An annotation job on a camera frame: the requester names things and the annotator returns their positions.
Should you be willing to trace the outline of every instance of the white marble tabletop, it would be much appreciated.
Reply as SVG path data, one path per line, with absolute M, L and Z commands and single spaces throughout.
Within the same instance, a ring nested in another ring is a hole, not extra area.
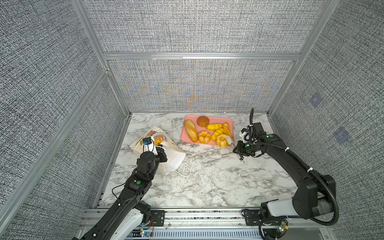
M 200 114 L 232 118 L 235 143 L 238 133 L 249 124 L 249 114 Z M 156 174 L 143 200 L 152 207 L 258 207 L 260 203 L 292 197 L 296 185 L 284 169 L 271 157 L 245 157 L 241 163 L 231 147 L 219 148 L 180 140 L 187 113 L 135 113 L 129 123 L 121 149 L 99 207 L 110 207 L 116 200 L 112 188 L 124 183 L 136 167 L 137 156 L 129 145 L 151 127 L 166 132 L 186 152 L 183 163 L 191 169 L 188 177 L 176 172 Z M 253 122 L 261 122 L 267 133 L 272 128 L 265 114 L 254 114 Z M 178 171 L 187 175 L 181 165 Z M 123 186 L 114 189 L 116 194 Z

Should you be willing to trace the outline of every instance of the pink tray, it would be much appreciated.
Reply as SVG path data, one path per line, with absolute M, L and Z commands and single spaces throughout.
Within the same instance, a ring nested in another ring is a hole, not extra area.
M 187 115 L 187 116 L 185 116 L 184 121 L 187 120 L 187 119 L 191 120 L 195 124 L 197 134 L 199 134 L 199 132 L 201 132 L 201 131 L 207 131 L 207 132 L 209 132 L 212 135 L 215 131 L 209 131 L 205 127 L 200 127 L 197 124 L 197 119 L 199 117 L 201 117 L 201 116 L 202 115 Z M 232 121 L 232 119 L 230 119 L 230 118 L 210 117 L 210 116 L 206 116 L 206 117 L 209 119 L 209 124 L 211 124 L 211 123 L 222 123 L 223 124 L 223 123 L 227 122 L 229 124 L 229 131 L 231 131 L 231 134 L 232 134 L 232 137 L 233 137 L 233 121 Z M 183 142 L 191 142 L 191 143 L 198 143 L 198 144 L 210 144 L 210 145 L 217 146 L 216 142 L 213 141 L 213 140 L 211 140 L 209 143 L 200 143 L 199 141 L 192 142 L 191 139 L 189 138 L 188 134 L 187 134 L 187 130 L 185 129 L 185 126 L 183 126 L 183 131 L 181 132 L 180 139 Z

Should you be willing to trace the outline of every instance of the tray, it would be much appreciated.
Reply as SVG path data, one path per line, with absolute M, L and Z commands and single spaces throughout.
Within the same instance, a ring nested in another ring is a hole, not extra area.
M 195 124 L 195 127 L 196 127 L 196 131 L 197 131 L 197 134 L 199 134 L 199 132 L 201 131 L 207 131 L 211 134 L 215 132 L 215 131 L 209 131 L 207 130 L 205 127 L 200 127 L 198 124 L 197 124 L 197 119 L 201 116 L 206 116 L 206 115 L 187 115 L 185 116 L 185 120 L 189 119 L 191 120 L 194 124 Z M 227 122 L 229 124 L 229 131 L 231 132 L 232 134 L 232 137 L 234 136 L 233 134 L 233 121 L 232 119 L 230 118 L 220 118 L 220 117 L 211 117 L 211 116 L 206 116 L 208 119 L 209 119 L 209 123 L 225 123 Z M 211 140 L 209 143 L 200 143 L 199 141 L 197 142 L 192 142 L 192 140 L 189 138 L 188 134 L 187 134 L 187 130 L 185 129 L 185 126 L 183 125 L 183 131 L 181 132 L 181 137 L 180 137 L 181 141 L 183 142 L 191 142 L 191 143 L 198 143 L 198 144 L 203 144 L 203 145 L 215 145 L 217 146 L 216 142 Z

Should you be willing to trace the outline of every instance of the gray fabric wall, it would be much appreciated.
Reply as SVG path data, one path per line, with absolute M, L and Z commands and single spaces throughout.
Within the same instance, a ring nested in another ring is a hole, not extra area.
M 101 66 L 70 0 L 0 5 L 1 207 Z
M 72 239 L 96 199 L 124 119 L 105 80 L 2 240 Z
M 132 111 L 266 112 L 290 60 L 110 60 Z
M 338 239 L 382 239 L 384 4 L 341 0 L 271 116 L 310 166 L 336 180 Z
M 104 51 L 299 52 L 326 0 L 84 0 Z

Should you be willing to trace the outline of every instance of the gray panel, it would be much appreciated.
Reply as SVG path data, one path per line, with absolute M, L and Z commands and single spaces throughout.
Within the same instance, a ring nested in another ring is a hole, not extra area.
M 340 240 L 384 217 L 384 5 L 341 0 L 271 117 L 287 145 L 336 180 Z
M 299 52 L 326 0 L 84 0 L 104 51 Z
M 289 60 L 110 60 L 130 109 L 266 111 Z
M 71 239 L 92 207 L 125 115 L 105 80 L 6 230 L 5 239 Z
M 2 1 L 0 207 L 101 70 L 70 1 Z

